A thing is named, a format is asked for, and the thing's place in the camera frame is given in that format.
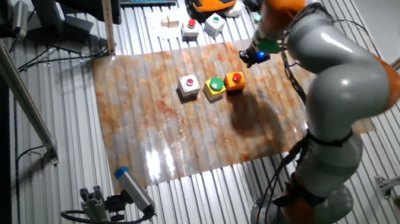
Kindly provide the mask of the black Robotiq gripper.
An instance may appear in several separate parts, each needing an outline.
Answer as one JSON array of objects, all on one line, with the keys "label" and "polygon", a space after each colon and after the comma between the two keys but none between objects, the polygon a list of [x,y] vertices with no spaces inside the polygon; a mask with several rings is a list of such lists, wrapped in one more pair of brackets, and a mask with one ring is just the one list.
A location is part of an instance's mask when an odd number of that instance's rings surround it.
[{"label": "black Robotiq gripper", "polygon": [[252,65],[255,65],[256,63],[260,64],[270,59],[269,53],[263,51],[256,51],[254,49],[248,49],[247,52],[246,50],[241,50],[239,52],[239,56],[244,63],[248,63],[247,68],[250,68]]}]

